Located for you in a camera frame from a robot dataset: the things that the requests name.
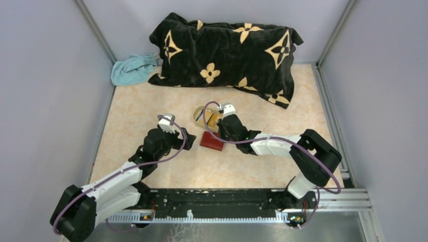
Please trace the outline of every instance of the towel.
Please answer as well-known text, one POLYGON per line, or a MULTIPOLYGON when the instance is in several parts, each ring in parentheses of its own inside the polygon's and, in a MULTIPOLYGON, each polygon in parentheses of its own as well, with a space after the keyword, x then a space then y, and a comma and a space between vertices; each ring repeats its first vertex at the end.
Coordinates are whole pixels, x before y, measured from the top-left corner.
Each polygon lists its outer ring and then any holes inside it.
POLYGON ((157 66, 153 54, 131 55, 123 62, 116 62, 112 69, 112 82, 115 86, 144 83, 157 66))

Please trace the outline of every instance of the red box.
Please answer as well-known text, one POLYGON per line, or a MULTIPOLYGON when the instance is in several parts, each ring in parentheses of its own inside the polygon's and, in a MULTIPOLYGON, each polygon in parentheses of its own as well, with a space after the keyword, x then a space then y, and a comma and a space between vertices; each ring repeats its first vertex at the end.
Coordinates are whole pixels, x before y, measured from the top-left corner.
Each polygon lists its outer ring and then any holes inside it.
POLYGON ((205 132, 203 132, 202 139, 201 139, 201 142, 199 145, 203 146, 203 147, 222 151, 225 143, 223 143, 219 140, 216 140, 208 131, 205 131, 205 132))

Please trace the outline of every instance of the floor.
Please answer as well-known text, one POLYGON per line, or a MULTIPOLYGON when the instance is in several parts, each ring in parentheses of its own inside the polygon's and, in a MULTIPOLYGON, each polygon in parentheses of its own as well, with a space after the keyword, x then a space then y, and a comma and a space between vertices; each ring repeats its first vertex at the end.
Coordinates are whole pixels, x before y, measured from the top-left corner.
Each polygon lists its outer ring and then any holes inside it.
MULTIPOLYGON (((145 178, 143 182, 149 187, 284 188, 299 173, 293 160, 245 155, 230 144, 222 152, 201 147, 204 130, 193 123, 192 114, 211 100, 230 102, 249 129, 276 135, 295 135, 314 129, 331 142, 311 65, 293 65, 292 74, 295 93, 288 109, 229 87, 179 88, 149 83, 117 87, 91 182, 111 173, 135 153, 147 132, 156 127, 158 114, 172 113, 176 122, 197 139, 190 151, 160 164, 145 178)), ((339 170, 334 174, 340 178, 339 170)), ((332 180, 327 187, 335 187, 332 180)))

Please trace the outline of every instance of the teal towel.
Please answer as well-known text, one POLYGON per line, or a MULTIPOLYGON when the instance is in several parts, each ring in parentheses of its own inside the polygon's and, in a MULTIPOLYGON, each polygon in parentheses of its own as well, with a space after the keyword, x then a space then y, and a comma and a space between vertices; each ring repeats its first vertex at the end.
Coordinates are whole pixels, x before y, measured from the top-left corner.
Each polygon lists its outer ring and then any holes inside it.
POLYGON ((153 54, 131 55, 123 62, 116 62, 112 70, 112 82, 115 86, 127 86, 144 83, 157 66, 153 54))

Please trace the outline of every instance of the black blanket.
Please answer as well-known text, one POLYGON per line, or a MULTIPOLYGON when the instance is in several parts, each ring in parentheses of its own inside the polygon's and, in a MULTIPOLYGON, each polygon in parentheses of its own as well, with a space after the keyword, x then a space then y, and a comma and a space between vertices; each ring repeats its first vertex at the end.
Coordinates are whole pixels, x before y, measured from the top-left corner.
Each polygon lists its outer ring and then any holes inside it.
POLYGON ((251 23, 187 22, 169 14, 150 35, 160 49, 162 73, 148 81, 161 86, 230 86, 287 108, 293 96, 292 28, 251 23))

